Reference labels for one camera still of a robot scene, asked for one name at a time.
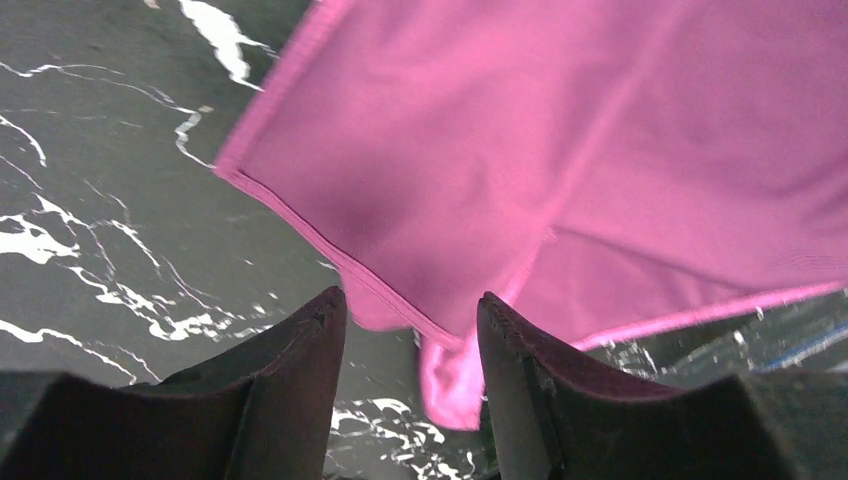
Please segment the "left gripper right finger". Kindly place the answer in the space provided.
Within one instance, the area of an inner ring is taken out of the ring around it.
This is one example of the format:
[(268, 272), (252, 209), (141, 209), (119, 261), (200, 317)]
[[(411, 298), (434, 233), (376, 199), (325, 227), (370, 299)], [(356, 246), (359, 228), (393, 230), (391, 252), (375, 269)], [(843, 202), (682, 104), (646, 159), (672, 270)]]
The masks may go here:
[(843, 479), (847, 297), (766, 311), (679, 362), (676, 385), (478, 306), (502, 479)]

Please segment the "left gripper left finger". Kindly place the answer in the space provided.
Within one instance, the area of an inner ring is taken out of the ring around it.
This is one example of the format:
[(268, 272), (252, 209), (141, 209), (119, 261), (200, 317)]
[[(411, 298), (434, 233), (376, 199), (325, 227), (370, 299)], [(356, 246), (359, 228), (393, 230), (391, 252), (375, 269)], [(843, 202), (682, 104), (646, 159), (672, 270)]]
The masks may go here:
[(272, 328), (158, 384), (1, 375), (5, 479), (319, 479), (346, 336), (326, 289)]

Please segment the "purple cloth napkin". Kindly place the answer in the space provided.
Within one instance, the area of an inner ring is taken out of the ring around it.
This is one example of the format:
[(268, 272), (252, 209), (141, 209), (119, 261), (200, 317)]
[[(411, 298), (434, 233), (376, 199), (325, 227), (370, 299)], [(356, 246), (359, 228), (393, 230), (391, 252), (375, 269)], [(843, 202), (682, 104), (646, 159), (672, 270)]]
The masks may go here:
[(843, 1), (318, 1), (217, 174), (479, 426), (492, 292), (582, 350), (847, 284)]

